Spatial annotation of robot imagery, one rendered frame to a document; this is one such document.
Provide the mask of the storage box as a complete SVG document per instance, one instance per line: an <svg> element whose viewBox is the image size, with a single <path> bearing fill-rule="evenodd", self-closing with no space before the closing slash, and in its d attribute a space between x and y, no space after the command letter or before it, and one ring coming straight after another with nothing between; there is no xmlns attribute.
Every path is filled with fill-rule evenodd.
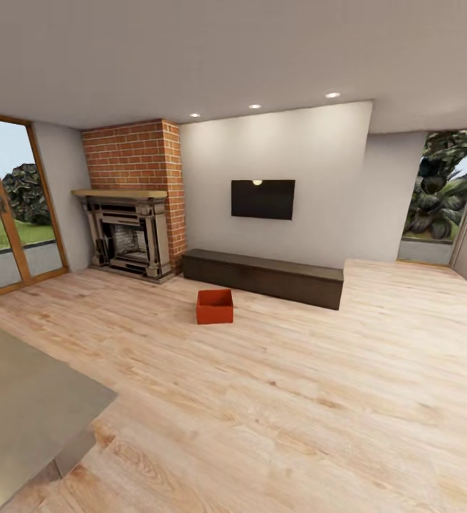
<svg viewBox="0 0 467 513"><path fill-rule="evenodd" d="M199 290L197 323L233 323L231 290Z"/></svg>

